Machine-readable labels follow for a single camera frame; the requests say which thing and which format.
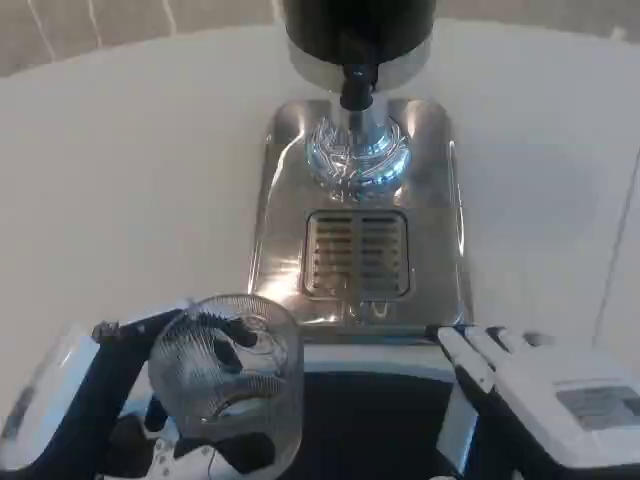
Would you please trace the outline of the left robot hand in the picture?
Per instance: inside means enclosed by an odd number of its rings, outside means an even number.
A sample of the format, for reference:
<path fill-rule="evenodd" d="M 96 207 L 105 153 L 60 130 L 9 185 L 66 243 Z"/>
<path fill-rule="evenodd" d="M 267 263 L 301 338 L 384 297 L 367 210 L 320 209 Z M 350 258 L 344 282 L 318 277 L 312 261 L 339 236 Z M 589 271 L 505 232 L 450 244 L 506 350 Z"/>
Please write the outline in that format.
<path fill-rule="evenodd" d="M 303 436 L 304 348 L 272 300 L 216 295 L 62 335 L 1 429 L 5 479 L 274 479 Z"/>

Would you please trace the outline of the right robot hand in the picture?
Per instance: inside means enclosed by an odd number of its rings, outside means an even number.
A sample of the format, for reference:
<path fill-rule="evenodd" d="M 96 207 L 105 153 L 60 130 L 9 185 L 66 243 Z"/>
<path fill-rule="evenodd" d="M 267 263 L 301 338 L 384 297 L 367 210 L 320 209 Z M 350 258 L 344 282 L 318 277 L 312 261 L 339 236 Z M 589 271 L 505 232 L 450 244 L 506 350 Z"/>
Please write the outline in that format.
<path fill-rule="evenodd" d="M 431 326 L 454 372 L 436 448 L 465 479 L 484 430 L 523 479 L 636 479 L 639 380 L 606 352 L 505 327 Z"/>

